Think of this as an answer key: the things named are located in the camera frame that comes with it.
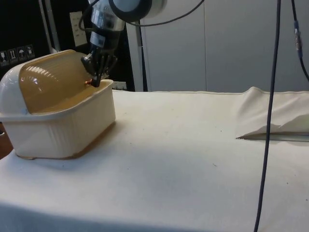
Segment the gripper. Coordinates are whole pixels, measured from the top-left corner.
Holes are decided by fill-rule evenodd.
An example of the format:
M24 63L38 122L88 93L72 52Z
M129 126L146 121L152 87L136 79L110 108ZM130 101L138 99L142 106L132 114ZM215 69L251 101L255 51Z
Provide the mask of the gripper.
M118 58L114 53L119 44L120 34L121 31L91 29L89 54L81 57L85 70L92 76L87 82L89 85L99 87L101 76L109 75L116 65ZM105 55L102 65L101 54Z

